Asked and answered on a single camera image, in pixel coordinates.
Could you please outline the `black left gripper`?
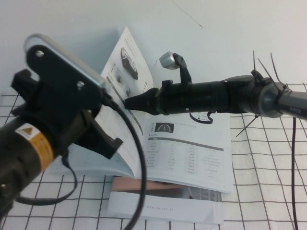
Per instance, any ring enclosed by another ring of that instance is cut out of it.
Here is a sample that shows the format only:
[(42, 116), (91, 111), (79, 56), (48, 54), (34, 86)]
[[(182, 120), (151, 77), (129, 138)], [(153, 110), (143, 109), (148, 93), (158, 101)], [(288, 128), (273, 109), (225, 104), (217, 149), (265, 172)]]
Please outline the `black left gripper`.
[(82, 136), (82, 147), (111, 159), (123, 141), (113, 139), (62, 90), (34, 80), (28, 69), (15, 73), (11, 87), (25, 100), (14, 109), (15, 132), (31, 140), (40, 132), (52, 144), (71, 144)]

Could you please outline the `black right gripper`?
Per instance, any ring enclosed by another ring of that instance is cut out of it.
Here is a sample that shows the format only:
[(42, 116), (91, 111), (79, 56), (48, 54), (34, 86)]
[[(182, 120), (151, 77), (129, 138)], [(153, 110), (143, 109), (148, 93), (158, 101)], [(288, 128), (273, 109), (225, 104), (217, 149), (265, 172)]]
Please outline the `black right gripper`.
[(151, 88), (141, 95), (127, 98), (124, 106), (127, 110), (172, 115), (189, 113), (191, 81), (173, 83), (172, 80), (162, 81), (162, 87)]

